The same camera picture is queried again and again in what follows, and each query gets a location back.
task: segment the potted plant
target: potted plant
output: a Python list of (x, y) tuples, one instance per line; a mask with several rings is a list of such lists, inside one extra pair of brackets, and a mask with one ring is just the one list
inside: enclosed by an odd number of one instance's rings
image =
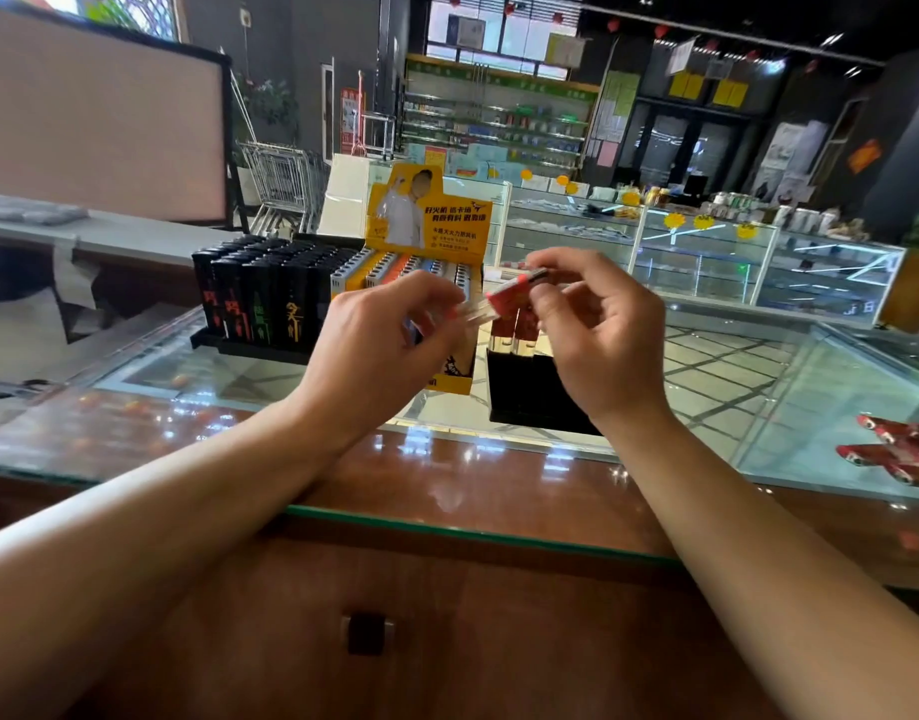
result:
[[(265, 80), (262, 83), (254, 83), (242, 73), (237, 72), (235, 76), (239, 93), (246, 105), (246, 112), (254, 126), (257, 122), (262, 122), (268, 128), (277, 129), (275, 138), (285, 139), (288, 146), (296, 146), (299, 133), (297, 99), (286, 82), (281, 80), (274, 83), (272, 80)], [(239, 173), (242, 201), (244, 205), (256, 206), (260, 204), (259, 192), (240, 146), (241, 142), (250, 141), (250, 129), (238, 106), (235, 116), (233, 159)]]

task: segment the projection screen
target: projection screen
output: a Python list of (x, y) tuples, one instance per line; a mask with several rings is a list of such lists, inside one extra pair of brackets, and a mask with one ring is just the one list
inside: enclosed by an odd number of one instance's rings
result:
[(229, 58), (0, 4), (0, 194), (228, 223)]

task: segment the forearm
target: forearm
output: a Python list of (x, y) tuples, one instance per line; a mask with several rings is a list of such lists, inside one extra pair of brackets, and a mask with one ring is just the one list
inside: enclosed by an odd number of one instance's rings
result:
[(790, 717), (919, 718), (919, 617), (671, 415), (604, 432)]
[(290, 409), (273, 405), (0, 531), (0, 718), (62, 712), (334, 458)]

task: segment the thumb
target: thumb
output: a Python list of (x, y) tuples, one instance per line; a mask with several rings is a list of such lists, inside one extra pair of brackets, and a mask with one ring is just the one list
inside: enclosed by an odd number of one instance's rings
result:
[(557, 345), (589, 336), (589, 330), (577, 318), (570, 301), (557, 286), (549, 283), (533, 286), (529, 291), (529, 300), (532, 301), (533, 311), (543, 322), (543, 328), (554, 349)]
[(451, 355), (459, 362), (464, 345), (469, 342), (470, 355), (476, 350), (476, 329), (470, 328), (462, 318), (444, 320), (429, 338), (414, 348), (408, 355), (409, 368), (424, 379), (438, 372)]

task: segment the window lattice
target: window lattice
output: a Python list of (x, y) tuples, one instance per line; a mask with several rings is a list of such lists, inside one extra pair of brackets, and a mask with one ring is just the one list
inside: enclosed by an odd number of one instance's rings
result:
[(173, 0), (116, 0), (148, 35), (164, 40), (177, 39)]

